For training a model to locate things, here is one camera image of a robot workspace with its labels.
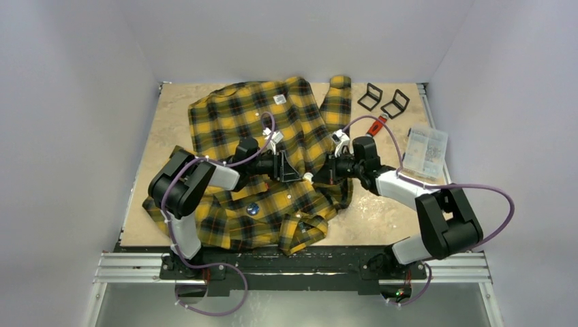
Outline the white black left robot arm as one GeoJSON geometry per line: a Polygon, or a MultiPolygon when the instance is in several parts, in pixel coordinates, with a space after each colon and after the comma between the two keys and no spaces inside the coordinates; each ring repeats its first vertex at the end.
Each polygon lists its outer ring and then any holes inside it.
{"type": "Polygon", "coordinates": [[[180,257],[177,270],[185,278],[196,278],[203,269],[203,260],[197,256],[202,245],[194,213],[207,188],[238,192],[251,177],[259,175],[283,183],[302,179],[284,151],[276,150],[272,144],[262,149],[257,140],[244,138],[226,161],[212,161],[178,150],[150,182],[148,195],[168,225],[170,248],[180,257]]]}

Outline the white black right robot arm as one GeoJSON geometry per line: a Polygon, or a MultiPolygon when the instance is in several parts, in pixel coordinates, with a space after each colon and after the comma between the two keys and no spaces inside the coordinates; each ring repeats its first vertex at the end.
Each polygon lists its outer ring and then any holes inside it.
{"type": "Polygon", "coordinates": [[[315,182],[334,185],[355,178],[374,195],[394,200],[417,214],[419,233],[386,248],[382,267],[387,275],[399,277],[410,264],[441,260],[482,241],[481,225],[461,187],[443,189],[402,176],[381,163],[371,136],[351,140],[339,130],[331,139],[335,150],[314,174],[315,182]]]}

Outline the silver gold round brooch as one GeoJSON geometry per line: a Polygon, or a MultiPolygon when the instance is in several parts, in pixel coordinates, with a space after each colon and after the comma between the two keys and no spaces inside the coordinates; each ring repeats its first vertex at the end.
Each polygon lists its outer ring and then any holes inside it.
{"type": "Polygon", "coordinates": [[[309,183],[313,183],[313,177],[314,177],[313,174],[310,173],[310,172],[306,172],[306,173],[304,173],[304,175],[303,175],[303,179],[304,179],[305,181],[308,181],[309,183]]]}

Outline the yellow black plaid shirt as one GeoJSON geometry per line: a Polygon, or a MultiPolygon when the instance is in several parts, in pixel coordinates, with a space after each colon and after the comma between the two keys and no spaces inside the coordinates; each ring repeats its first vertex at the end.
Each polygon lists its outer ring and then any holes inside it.
{"type": "MultiPolygon", "coordinates": [[[[264,144],[264,127],[274,125],[290,164],[314,174],[335,148],[331,134],[350,122],[351,104],[347,76],[331,78],[321,104],[301,77],[228,85],[190,104],[194,152],[227,160],[243,138],[264,144]]],[[[352,191],[349,179],[281,183],[265,175],[251,177],[238,192],[209,187],[195,212],[198,237],[203,245],[232,250],[277,245],[290,255],[327,236],[329,221],[348,207],[352,191]],[[255,216],[246,211],[253,202],[260,207],[255,216]]]]}

